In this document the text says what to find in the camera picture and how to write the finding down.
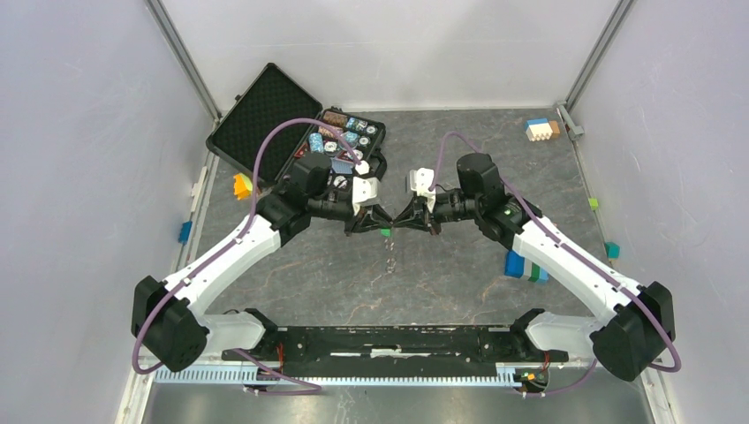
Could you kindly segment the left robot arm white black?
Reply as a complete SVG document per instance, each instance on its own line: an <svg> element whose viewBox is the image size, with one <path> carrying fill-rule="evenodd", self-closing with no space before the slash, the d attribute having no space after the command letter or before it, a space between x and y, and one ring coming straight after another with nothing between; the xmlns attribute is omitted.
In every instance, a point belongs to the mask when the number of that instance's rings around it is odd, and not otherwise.
<svg viewBox="0 0 749 424"><path fill-rule="evenodd" d="M379 184L387 170L380 153L355 166L344 190L334 186L327 156L307 153L260 197L251 212L223 240L185 268L158 281L136 284L131 332L134 370L145 375L161 366L178 372L205 352L244 348L257 360L270 358L276 334L253 314L233 318L208 315L208 306L264 257L305 231L313 218L339 221L352 235L388 228Z"/></svg>

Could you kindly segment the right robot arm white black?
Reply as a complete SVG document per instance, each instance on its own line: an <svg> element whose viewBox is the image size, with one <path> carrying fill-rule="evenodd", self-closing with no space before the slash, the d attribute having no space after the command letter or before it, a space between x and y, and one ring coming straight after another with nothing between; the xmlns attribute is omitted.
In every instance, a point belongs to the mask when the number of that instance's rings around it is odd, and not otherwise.
<svg viewBox="0 0 749 424"><path fill-rule="evenodd" d="M458 188L438 193L437 170L411 170L406 184L412 200L395 226L438 234L444 223L471 220L486 238L547 271L591 313L534 313L523 329L511 334L517 358L564 351L590 357L627 382L647 368L666 373L682 369L674 345L674 301L665 285L644 285L577 245L500 175L490 155L460 157L457 172Z"/></svg>

